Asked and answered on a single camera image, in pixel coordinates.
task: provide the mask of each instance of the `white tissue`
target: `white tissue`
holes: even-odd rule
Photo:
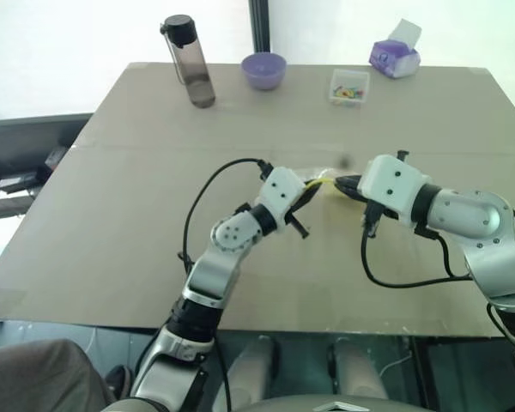
[[[413,50],[415,44],[421,36],[421,27],[414,23],[401,19],[393,33],[389,36],[389,40],[397,40],[406,44],[409,50]]]

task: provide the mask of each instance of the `purple bowl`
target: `purple bowl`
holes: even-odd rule
[[[240,66],[250,86],[259,90],[276,88],[286,73],[286,60],[275,53],[251,54]]]

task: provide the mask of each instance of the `beige tabletop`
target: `beige tabletop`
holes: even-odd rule
[[[297,169],[361,171],[375,155],[408,162],[454,189],[494,191],[515,208],[515,109],[483,69],[422,67],[392,81],[371,74],[362,107],[333,106],[333,67],[289,66],[275,91],[247,87],[237,65],[210,66],[217,102],[196,109],[171,64],[131,64],[90,119],[0,258],[0,318],[155,327],[185,278],[176,257],[197,191],[223,162],[253,156]],[[259,190],[258,169],[227,171],[203,197],[189,252]],[[242,266],[221,327],[496,335],[472,282],[410,290],[371,284],[361,268],[363,207],[324,188],[291,228]],[[382,221],[370,265],[389,282],[444,276],[439,246]],[[452,248],[454,270],[463,273]]]

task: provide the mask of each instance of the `gray pants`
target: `gray pants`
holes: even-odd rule
[[[97,412],[114,401],[105,381],[72,341],[0,348],[0,412]]]

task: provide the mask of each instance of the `small plastic box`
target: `small plastic box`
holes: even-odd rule
[[[328,98],[335,105],[354,106],[367,101],[370,74],[367,71],[334,69]]]

